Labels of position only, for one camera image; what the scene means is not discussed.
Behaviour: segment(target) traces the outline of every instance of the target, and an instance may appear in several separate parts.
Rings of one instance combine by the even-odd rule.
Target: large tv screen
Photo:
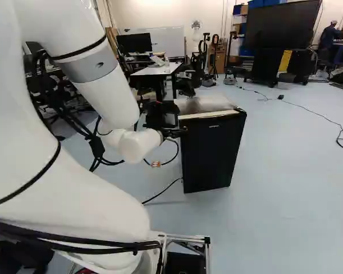
[[[321,0],[251,9],[243,46],[248,49],[304,49],[313,37]]]

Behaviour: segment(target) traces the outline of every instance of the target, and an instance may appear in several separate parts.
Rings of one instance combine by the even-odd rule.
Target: metal frame
[[[205,258],[206,263],[206,274],[211,274],[211,262],[210,262],[210,254],[211,254],[211,242],[210,237],[208,236],[186,236],[186,235],[176,235],[176,234],[162,234],[159,233],[158,237],[160,241],[163,243],[163,271],[165,270],[166,259],[167,259],[167,248],[171,243],[178,244],[190,251],[195,252],[196,254],[203,256]],[[204,251],[201,252],[196,250],[192,244],[202,244],[204,247]],[[73,274],[76,269],[77,264],[73,263],[71,265],[70,271],[67,274]]]
[[[211,242],[210,242],[210,237],[208,236],[186,236],[186,235],[176,235],[176,234],[167,234],[166,235],[166,249],[165,249],[165,254],[164,254],[164,269],[166,265],[166,258],[167,258],[167,248],[171,243],[178,244],[188,250],[191,250],[195,252],[198,255],[204,256],[205,257],[205,263],[206,263],[206,274],[211,273],[211,262],[210,262],[210,257],[211,257]],[[191,244],[202,244],[204,247],[204,251],[201,252],[199,250],[196,250]]]

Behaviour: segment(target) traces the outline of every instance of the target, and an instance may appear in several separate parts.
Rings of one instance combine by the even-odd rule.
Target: tripod stand
[[[212,36],[212,46],[214,47],[214,53],[213,53],[213,60],[210,60],[210,64],[211,64],[211,61],[212,61],[212,68],[210,69],[210,71],[208,72],[209,74],[211,74],[211,72],[213,73],[213,79],[216,80],[216,78],[218,78],[218,74],[217,74],[217,69],[216,69],[216,49],[217,49],[217,46],[218,46],[218,41],[219,41],[219,37],[217,34],[214,34]]]

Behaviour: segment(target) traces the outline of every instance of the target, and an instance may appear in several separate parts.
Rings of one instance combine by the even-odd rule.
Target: black cable
[[[306,108],[306,107],[300,106],[300,105],[298,105],[298,104],[290,103],[290,102],[287,102],[287,101],[285,101],[285,100],[281,100],[281,101],[282,101],[282,102],[285,102],[285,103],[287,103],[287,104],[291,104],[292,106],[301,107],[302,109],[304,109],[304,110],[306,110],[306,111],[309,111],[309,112],[311,112],[311,113],[313,113],[313,114],[316,114],[316,115],[318,115],[319,117],[324,118],[324,119],[327,120],[328,122],[331,122],[331,123],[333,123],[333,124],[339,126],[339,127],[341,128],[341,130],[340,130],[340,132],[339,132],[339,134],[338,134],[338,137],[337,137],[337,139],[336,139],[336,143],[337,143],[341,148],[343,148],[343,145],[339,142],[340,140],[343,141],[343,138],[341,138],[341,134],[342,134],[342,132],[343,132],[343,126],[342,126],[341,124],[339,124],[339,123],[337,123],[337,122],[335,122],[335,121],[330,120],[329,118],[327,118],[326,116],[324,116],[324,115],[322,115],[322,114],[319,114],[319,113],[316,113],[316,112],[314,112],[314,111],[312,111],[312,110],[309,110],[309,109]]]
[[[161,273],[162,268],[162,244],[159,241],[144,241],[136,243],[121,243],[116,241],[96,240],[96,239],[83,239],[72,236],[62,236],[46,232],[35,231],[27,228],[17,227],[11,224],[0,222],[0,235],[9,237],[13,240],[18,240],[24,243],[53,249],[57,251],[72,252],[78,254],[92,254],[92,255],[103,255],[103,254],[115,254],[132,252],[134,255],[138,251],[159,249],[159,261],[157,274]],[[73,247],[70,245],[64,245],[59,243],[53,243],[47,240],[59,241],[65,243],[76,243],[86,245],[100,245],[104,247],[112,248],[80,248]]]
[[[30,179],[26,184],[22,185],[20,188],[12,192],[11,194],[6,195],[5,197],[0,199],[0,204],[3,204],[12,198],[18,196],[23,191],[26,191],[29,187],[31,187],[36,181],[38,181],[46,172],[50,169],[50,167],[53,165],[53,163],[56,161],[59,153],[61,151],[61,144],[59,141],[57,141],[57,148],[52,156],[52,158],[48,161],[48,163],[44,166],[43,169],[40,170],[39,173],[37,173],[32,179]]]
[[[339,127],[341,128],[341,130],[340,130],[340,132],[339,132],[339,134],[338,134],[338,137],[337,137],[337,139],[336,139],[336,143],[337,143],[341,148],[343,148],[343,145],[339,142],[340,140],[343,141],[343,138],[341,138],[341,134],[342,134],[342,132],[343,132],[343,126],[342,126],[341,124],[339,124],[339,123],[337,123],[337,122],[335,122],[335,121],[330,120],[329,118],[327,118],[326,116],[324,116],[324,115],[322,115],[322,114],[319,114],[319,113],[317,113],[317,112],[315,112],[315,111],[309,110],[309,109],[306,108],[306,107],[300,106],[299,104],[290,103],[290,102],[285,101],[285,100],[283,100],[283,99],[270,99],[270,98],[268,98],[266,95],[264,95],[263,93],[260,93],[260,92],[258,92],[258,91],[255,91],[255,90],[248,90],[248,89],[243,88],[243,87],[239,87],[239,88],[241,88],[241,89],[243,89],[243,90],[247,90],[247,91],[252,91],[252,92],[254,92],[254,93],[258,93],[258,94],[264,96],[264,99],[258,99],[258,101],[260,101],[260,102],[266,102],[266,101],[270,101],[270,100],[279,100],[279,101],[282,101],[282,102],[284,102],[284,103],[286,103],[286,104],[291,104],[292,106],[300,107],[300,108],[302,108],[302,109],[304,109],[304,110],[306,110],[306,111],[308,111],[308,112],[311,112],[312,114],[316,114],[317,116],[324,118],[324,119],[327,120],[328,122],[331,122],[331,123],[333,123],[333,124],[339,126]]]
[[[48,54],[45,51],[41,51],[39,54],[39,65],[40,65],[40,69],[41,69],[41,76],[44,80],[44,88],[45,90],[49,90],[50,93],[53,93],[53,89],[50,86],[50,83],[48,82],[48,73],[46,71],[46,64],[45,64],[45,60],[48,58]],[[53,109],[56,110],[56,112],[58,113],[58,115],[64,120],[66,121],[66,123],[68,123],[73,129],[76,130],[77,133],[83,135],[85,137],[86,140],[92,140],[96,137],[97,132],[98,132],[98,125],[99,122],[101,120],[101,117],[98,116],[97,122],[95,124],[95,129],[94,132],[91,132],[75,115],[73,115],[71,112],[69,112],[66,107],[61,106],[60,103],[56,102],[56,100],[51,100],[51,98],[44,94],[45,96],[47,96],[47,99],[49,102],[51,102],[53,105]],[[89,171],[94,172],[100,164],[104,164],[106,166],[116,166],[118,164],[124,163],[124,160],[118,161],[118,162],[111,162],[108,161],[106,159],[104,159],[103,157],[99,158],[99,157],[95,157],[94,156],[94,161],[93,164],[91,165]]]
[[[171,162],[178,156],[179,150],[180,150],[180,149],[179,149],[179,144],[178,144],[177,141],[175,141],[175,140],[173,140],[173,139],[169,139],[169,138],[167,138],[166,140],[167,140],[167,141],[170,141],[170,142],[173,142],[174,144],[176,144],[176,146],[177,146],[177,152],[176,152],[176,154],[175,154],[169,161],[167,161],[167,162],[165,162],[165,163],[162,163],[162,164],[161,164],[162,166],[165,166],[166,164],[171,163]],[[147,161],[145,158],[143,159],[143,161],[144,161],[146,164],[148,164],[149,166],[152,166],[152,164],[150,164],[149,161]]]
[[[252,91],[254,93],[257,93],[257,94],[260,94],[264,97],[264,99],[257,99],[258,101],[260,102],[267,102],[267,101],[270,101],[272,99],[269,99],[267,96],[265,96],[263,93],[260,93],[259,91],[256,91],[256,90],[249,90],[247,88],[244,88],[244,87],[241,87],[241,86],[237,86],[238,88],[242,89],[242,90],[246,90],[246,91]]]
[[[152,201],[152,200],[154,200],[155,198],[159,197],[161,194],[163,194],[165,191],[167,191],[167,189],[170,188],[175,182],[177,182],[178,180],[181,180],[181,179],[183,179],[183,177],[178,178],[178,179],[172,181],[172,182],[170,183],[170,185],[168,185],[163,191],[161,191],[160,193],[154,195],[154,196],[151,197],[150,199],[148,199],[148,200],[146,200],[146,201],[143,201],[142,204],[147,204],[149,201]]]

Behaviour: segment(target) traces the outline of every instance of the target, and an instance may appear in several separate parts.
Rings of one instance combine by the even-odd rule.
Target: white wall
[[[107,0],[94,0],[98,6],[99,17],[103,27],[112,27]]]
[[[227,0],[111,0],[116,27],[150,28],[184,26],[187,49],[193,46],[192,20],[202,21],[202,33],[220,35],[222,7]]]
[[[113,22],[120,29],[147,28],[165,26],[184,26],[187,37],[187,49],[192,43],[192,20],[202,21],[203,32],[211,35],[222,32],[229,37],[232,12],[235,4],[247,3],[247,0],[109,0]],[[318,14],[318,25],[313,44],[317,44],[323,29],[330,21],[337,20],[338,27],[343,20],[343,0],[322,0],[324,10]]]

